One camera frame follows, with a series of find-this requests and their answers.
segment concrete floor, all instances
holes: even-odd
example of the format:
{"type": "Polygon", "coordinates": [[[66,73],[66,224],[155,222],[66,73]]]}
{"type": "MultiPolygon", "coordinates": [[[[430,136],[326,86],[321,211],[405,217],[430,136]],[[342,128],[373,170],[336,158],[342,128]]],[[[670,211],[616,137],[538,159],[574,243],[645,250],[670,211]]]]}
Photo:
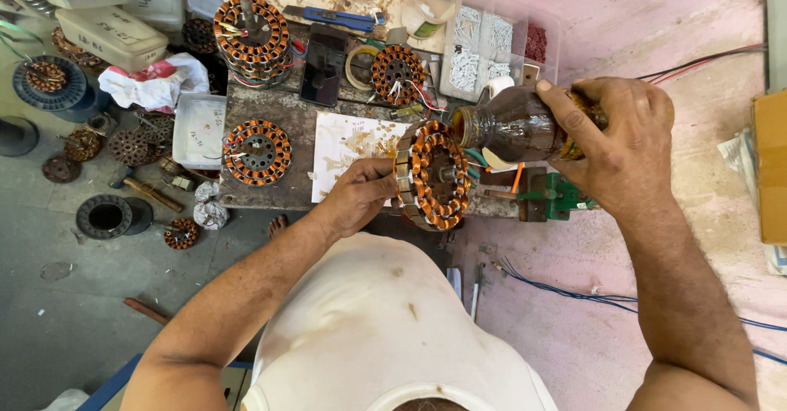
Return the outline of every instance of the concrete floor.
{"type": "MultiPolygon", "coordinates": [[[[48,41],[54,24],[25,20],[48,41]]],[[[24,45],[29,55],[40,45],[24,45]]],[[[126,305],[136,297],[162,313],[175,314],[201,286],[242,257],[268,242],[272,210],[232,210],[231,221],[218,232],[202,232],[189,250],[168,248],[154,228],[140,235],[110,241],[85,239],[72,233],[74,216],[87,198],[102,193],[139,197],[131,189],[112,190],[107,182],[119,168],[103,151],[84,163],[71,184],[46,180],[41,165],[62,150],[56,134],[76,124],[24,104],[10,87],[15,64],[0,57],[0,102],[4,114],[23,116],[38,125],[41,140],[22,157],[0,157],[0,409],[42,409],[68,388],[92,393],[132,356],[143,352],[161,325],[126,305]],[[45,265],[64,262],[73,270],[63,279],[42,278],[45,265]]],[[[47,44],[46,53],[54,53],[47,44]]],[[[121,124],[133,125],[130,116],[121,124]]],[[[143,182],[160,179],[155,165],[139,169],[143,182]]],[[[193,195],[159,184],[162,191],[187,207],[176,214],[150,200],[156,220],[191,216],[193,195]]],[[[288,212],[291,221],[304,212],[288,212]]],[[[418,245],[444,268],[450,255],[438,249],[441,235],[403,227],[398,216],[380,216],[369,232],[402,238],[418,245]]],[[[253,356],[249,348],[242,356],[253,356]]]]}
{"type": "MultiPolygon", "coordinates": [[[[729,0],[599,59],[575,78],[635,77],[759,43],[763,19],[762,0],[729,0]]],[[[740,316],[787,326],[787,277],[766,270],[755,207],[716,147],[751,124],[750,99],[765,91],[763,66],[762,54],[725,57],[660,86],[675,105],[672,188],[697,242],[740,316]]],[[[623,237],[604,212],[573,213],[570,221],[546,224],[468,219],[454,251],[454,263],[464,268],[465,293],[479,262],[507,257],[538,282],[636,295],[623,237]]],[[[559,409],[628,405],[651,361],[636,315],[538,290],[490,266],[484,275],[478,325],[517,349],[559,409]]],[[[787,358],[787,333],[745,330],[754,346],[787,358]]],[[[787,409],[787,366],[759,356],[755,364],[762,410],[787,409]]]]}

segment cardboard box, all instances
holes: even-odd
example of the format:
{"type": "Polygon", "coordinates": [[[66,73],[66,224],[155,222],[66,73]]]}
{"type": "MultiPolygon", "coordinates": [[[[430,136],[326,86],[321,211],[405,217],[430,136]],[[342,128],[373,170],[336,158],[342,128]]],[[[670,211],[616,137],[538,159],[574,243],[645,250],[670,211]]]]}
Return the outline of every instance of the cardboard box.
{"type": "Polygon", "coordinates": [[[787,245],[787,91],[754,100],[760,235],[787,245]]]}

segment man's left hand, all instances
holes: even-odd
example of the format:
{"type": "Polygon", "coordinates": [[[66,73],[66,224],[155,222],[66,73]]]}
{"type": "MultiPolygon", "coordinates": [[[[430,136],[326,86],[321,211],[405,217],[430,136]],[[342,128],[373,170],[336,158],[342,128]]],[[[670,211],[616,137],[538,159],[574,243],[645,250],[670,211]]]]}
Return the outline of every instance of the man's left hand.
{"type": "Polygon", "coordinates": [[[333,239],[354,235],[397,197],[393,173],[391,159],[358,159],[309,215],[333,239]]]}

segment man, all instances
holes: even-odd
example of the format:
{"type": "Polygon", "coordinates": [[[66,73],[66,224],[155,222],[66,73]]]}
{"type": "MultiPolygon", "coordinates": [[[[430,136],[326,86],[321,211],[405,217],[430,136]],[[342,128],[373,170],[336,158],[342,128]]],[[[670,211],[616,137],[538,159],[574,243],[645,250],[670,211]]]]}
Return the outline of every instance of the man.
{"type": "MultiPolygon", "coordinates": [[[[585,152],[553,166],[615,217],[631,254],[653,362],[629,409],[757,409],[752,346],[671,192],[670,98],[634,79],[573,87],[600,102],[607,130],[549,82],[537,93],[585,152]]],[[[247,411],[556,409],[516,351],[470,321],[425,254],[357,234],[396,195],[391,168],[357,161],[307,216],[284,229],[277,221],[268,245],[153,340],[122,410],[225,409],[221,369],[266,322],[247,411]]]]}

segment brown glass bottle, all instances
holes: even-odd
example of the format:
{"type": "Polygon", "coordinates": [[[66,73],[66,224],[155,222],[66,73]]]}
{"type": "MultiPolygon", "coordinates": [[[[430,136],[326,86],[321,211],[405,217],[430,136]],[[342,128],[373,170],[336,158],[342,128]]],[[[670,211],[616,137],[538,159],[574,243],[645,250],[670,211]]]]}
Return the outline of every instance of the brown glass bottle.
{"type": "MultiPolygon", "coordinates": [[[[598,104],[574,91],[567,94],[600,129],[607,127],[607,116],[598,104]]],[[[486,104],[459,107],[451,119],[454,143],[458,147],[486,147],[506,162],[572,160],[584,156],[532,86],[505,88],[486,104]]]]}

